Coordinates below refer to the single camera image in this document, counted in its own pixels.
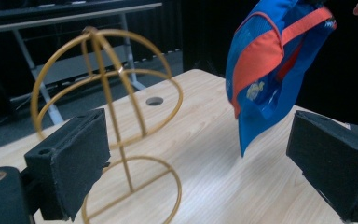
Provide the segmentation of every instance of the red strap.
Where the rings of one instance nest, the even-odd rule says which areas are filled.
[[[320,7],[312,11],[307,16],[301,18],[282,31],[282,44],[285,45],[297,36],[304,34],[312,27],[318,25],[322,21],[331,19],[333,15],[327,7]]]

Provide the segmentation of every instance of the desk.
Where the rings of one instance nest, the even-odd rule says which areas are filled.
[[[256,138],[241,158],[238,124],[227,101],[225,80],[200,70],[188,71],[174,79],[182,86],[185,97],[178,114],[159,132],[126,147],[129,156],[162,158],[179,174],[182,202],[172,223],[342,223],[285,155],[293,115],[300,107],[294,106],[285,119]],[[145,114],[146,123],[160,120],[176,104],[175,90],[167,81],[136,95],[145,112],[151,112]],[[151,96],[160,96],[165,101],[160,106],[142,104]],[[123,121],[121,126],[132,133],[136,121],[129,118],[128,102],[125,97],[115,101],[115,105]],[[108,133],[112,136],[109,125]],[[0,166],[23,169],[22,155],[37,143],[33,134],[1,147]],[[114,150],[112,160],[117,159]],[[130,164],[135,185],[162,169],[145,167],[141,163]],[[113,201],[111,197],[127,190],[125,181],[120,168],[106,173],[94,186],[89,207]],[[91,222],[160,223],[172,211],[176,191],[173,177],[168,175]],[[36,223],[43,223],[39,214],[35,219]],[[82,223],[80,214],[75,223]]]
[[[125,5],[124,4],[125,1],[123,1],[123,0],[112,0],[110,2],[105,2],[104,4],[111,4],[111,5],[118,4],[118,6],[120,6],[120,7],[112,8],[111,5],[106,5],[106,7],[97,7],[95,9],[95,11],[88,11],[86,13],[78,13],[78,14],[74,14],[74,15],[72,15],[72,14],[65,15],[62,13],[58,13],[58,14],[53,14],[53,16],[49,16],[46,19],[39,19],[39,20],[34,20],[34,21],[29,20],[29,21],[11,22],[10,20],[8,20],[8,21],[5,21],[3,24],[0,24],[0,32],[11,31],[13,33],[13,35],[16,38],[17,43],[19,44],[21,52],[22,52],[26,62],[28,63],[28,67],[29,67],[34,79],[37,79],[37,76],[39,75],[39,73],[42,70],[44,65],[43,64],[41,64],[41,65],[34,64],[31,54],[29,53],[29,51],[25,45],[25,41],[21,36],[20,29],[44,26],[44,25],[55,24],[55,23],[59,23],[59,22],[63,23],[63,22],[68,22],[68,21],[80,21],[80,20],[85,20],[85,19],[93,19],[93,18],[101,18],[101,17],[119,15],[120,20],[121,20],[121,26],[122,26],[121,29],[128,30],[125,14],[130,13],[130,12],[149,10],[154,7],[162,6],[161,2],[157,2],[157,1],[156,2],[153,1],[153,2],[154,3],[150,3],[150,1],[148,1],[147,3],[141,4],[139,2],[130,1],[130,2],[128,2],[127,5]],[[127,61],[130,68],[134,68],[131,43],[128,38],[124,39],[124,45],[122,48],[115,48],[115,50],[117,51],[117,53],[119,55],[124,55],[121,58],[126,58],[126,60],[122,60],[122,61]],[[110,61],[107,60],[107,57],[105,57],[104,61],[105,61],[106,66],[112,65],[110,63]],[[57,66],[56,67],[52,66],[52,68],[50,69],[49,74],[48,74],[49,80],[47,80],[47,82],[60,81],[60,80],[64,80],[69,77],[81,75],[82,73],[87,73],[87,69],[83,69],[83,72],[79,73],[78,65],[83,64],[83,63],[84,63],[84,59],[82,56],[78,56],[73,59],[67,59],[66,62],[57,62],[55,64]],[[98,67],[97,63],[94,60],[92,60],[92,58],[91,58],[91,67],[93,69],[96,69]],[[135,74],[131,75],[131,83],[138,90],[145,88],[145,86],[142,85],[142,83],[137,81]],[[50,96],[48,94],[48,91],[46,90],[46,87],[45,87],[46,84],[48,84],[48,83],[44,82],[41,84],[40,92],[41,92],[43,98],[45,99],[45,101],[48,102],[50,100]],[[54,124],[59,124],[59,123],[63,122],[62,116],[61,116],[58,108],[55,105],[52,105],[48,109],[48,113],[49,113]]]

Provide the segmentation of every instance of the wooden table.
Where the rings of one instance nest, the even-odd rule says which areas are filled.
[[[185,96],[178,114],[159,132],[126,147],[128,155],[161,158],[179,174],[183,194],[172,223],[342,223],[285,155],[293,113],[301,108],[295,106],[285,119],[257,137],[241,158],[238,124],[227,101],[225,80],[200,70],[174,79]],[[148,125],[171,112],[177,99],[174,87],[167,81],[139,91],[137,96]],[[164,103],[142,104],[152,96],[162,97]],[[138,132],[130,118],[129,99],[117,100],[115,105],[123,131]],[[110,125],[108,133],[113,136]],[[23,169],[23,154],[38,142],[35,135],[30,135],[1,147],[0,166]],[[112,161],[117,159],[114,150]],[[134,185],[139,185],[160,172],[162,166],[134,161],[130,162],[130,169]],[[94,186],[89,208],[113,201],[127,190],[123,168],[118,166]],[[176,192],[174,178],[166,175],[91,223],[161,223],[172,211]],[[43,223],[40,214],[35,219],[36,223]],[[75,223],[82,223],[80,213]]]

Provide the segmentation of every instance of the gold wire sculpture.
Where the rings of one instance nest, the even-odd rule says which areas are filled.
[[[109,44],[109,42],[106,40],[107,36],[112,36],[112,37],[122,37],[122,38],[129,38],[130,40],[136,41],[142,45],[144,45],[145,47],[147,47],[148,49],[150,49],[154,55],[156,55],[162,62],[164,69],[166,71],[167,74],[164,74],[162,72],[159,71],[154,71],[154,70],[147,70],[147,69],[125,69],[124,66],[122,65],[122,63],[120,62],[117,54],[115,53],[115,51],[113,50],[112,46]],[[91,65],[90,65],[90,58],[88,56],[88,50],[87,50],[87,42],[90,42],[92,45],[92,50],[95,53],[96,56],[96,61],[98,63],[98,67],[99,67],[99,74],[94,74],[92,69],[91,69]],[[62,91],[58,92],[56,95],[54,95],[50,101],[48,101],[43,108],[40,110],[40,112],[38,111],[38,97],[39,97],[39,87],[43,82],[43,79],[45,78],[45,76],[48,73],[49,68],[69,49],[73,48],[74,46],[77,45],[81,45],[81,50],[85,59],[85,63],[86,66],[88,68],[88,74],[89,76],[86,79],[80,80],[77,83],[63,89]],[[113,66],[115,67],[114,71],[106,71],[105,66],[103,64],[103,56],[102,56],[102,49],[104,50],[104,52],[107,54],[107,56],[109,57],[110,61],[112,62]],[[160,123],[146,129],[146,125],[145,125],[145,119],[143,117],[142,111],[139,107],[139,104],[137,102],[137,99],[134,95],[134,90],[133,87],[131,85],[131,82],[129,80],[129,74],[144,74],[144,75],[152,75],[152,76],[156,76],[156,77],[161,77],[164,78],[166,80],[169,80],[173,86],[177,89],[178,91],[178,101],[176,103],[176,106],[174,107],[174,109],[172,110],[172,112],[168,115],[167,118],[165,118],[163,121],[161,121]],[[139,123],[140,126],[140,130],[141,133],[139,134],[135,134],[132,135],[126,139],[122,139],[121,138],[121,134],[120,134],[120,130],[118,127],[118,122],[117,122],[117,115],[114,109],[114,105],[113,105],[113,100],[112,100],[112,95],[111,95],[111,90],[109,87],[109,82],[108,82],[108,78],[109,77],[114,77],[114,76],[118,76],[119,79],[121,80],[121,82],[123,83],[124,87],[126,88],[130,100],[131,100],[131,104],[133,106],[135,115],[136,115],[136,119]],[[85,198],[85,201],[83,203],[82,206],[82,217],[85,223],[90,223],[90,220],[93,219],[94,217],[97,217],[98,215],[100,215],[102,212],[104,212],[105,210],[109,209],[110,207],[116,205],[117,203],[122,202],[124,199],[130,197],[133,193],[139,191],[140,189],[143,189],[144,187],[150,185],[151,183],[153,183],[154,181],[158,180],[159,178],[165,176],[166,174],[171,173],[176,181],[176,185],[177,185],[177,198],[176,198],[176,203],[175,206],[173,207],[172,212],[169,214],[169,216],[167,217],[167,219],[164,221],[164,223],[169,223],[173,217],[175,216],[178,208],[179,208],[179,204],[181,202],[181,197],[182,197],[182,184],[180,182],[179,176],[178,174],[174,171],[174,169],[165,161],[158,159],[158,158],[154,158],[154,157],[150,157],[150,156],[131,156],[131,157],[127,157],[125,150],[124,150],[124,146],[128,146],[134,142],[137,142],[143,138],[145,138],[146,136],[155,133],[156,131],[160,130],[163,126],[165,126],[178,112],[182,102],[183,102],[183,92],[181,87],[179,86],[179,84],[174,81],[172,79],[172,72],[171,72],[171,68],[168,65],[168,62],[166,61],[166,59],[164,58],[164,56],[162,55],[162,53],[158,50],[158,48],[153,45],[149,40],[145,39],[144,37],[137,35],[135,33],[132,32],[128,32],[128,31],[123,31],[123,30],[113,30],[113,29],[109,29],[109,30],[100,30],[98,31],[97,29],[95,29],[94,27],[86,27],[83,34],[76,37],[75,39],[69,41],[68,43],[66,43],[64,46],[62,46],[60,49],[58,49],[51,57],[50,59],[46,62],[46,64],[44,65],[44,67],[42,68],[39,76],[37,77],[37,80],[35,81],[34,84],[34,88],[33,88],[33,93],[32,93],[32,99],[31,99],[31,117],[34,123],[34,127],[37,131],[37,134],[39,135],[39,137],[41,139],[45,138],[45,135],[43,133],[42,130],[42,119],[45,116],[46,112],[48,111],[48,108],[53,105],[54,103],[56,103],[60,98],[62,98],[65,94],[67,94],[70,91],[73,91],[81,86],[84,86],[88,83],[94,82],[96,80],[100,80],[103,86],[103,93],[104,96],[106,98],[106,102],[107,102],[107,108],[109,110],[110,113],[110,117],[112,120],[112,126],[114,128],[115,134],[116,134],[116,139],[117,141],[115,143],[109,143],[109,147],[111,150],[118,148],[119,149],[119,153],[120,153],[120,157],[121,159],[115,162],[112,162],[109,167],[105,168],[103,171],[103,174],[105,174],[107,171],[109,171],[110,169],[112,169],[113,167],[119,165],[119,164],[123,164],[124,166],[124,171],[125,171],[125,175],[126,175],[126,179],[128,182],[128,186],[130,191],[127,194],[122,195],[121,197],[119,197],[118,199],[112,201],[111,203],[109,203],[108,205],[106,205],[105,207],[103,207],[102,209],[94,212],[93,214],[88,214],[87,211],[87,202],[88,202],[88,197],[87,196]],[[134,160],[147,160],[147,161],[154,161],[157,162],[159,164],[162,164],[165,168],[166,171],[154,176],[153,178],[145,181],[142,185],[140,185],[138,188],[135,188],[132,184],[132,180],[131,180],[131,175],[130,175],[130,168],[128,165],[128,161],[134,161]]]

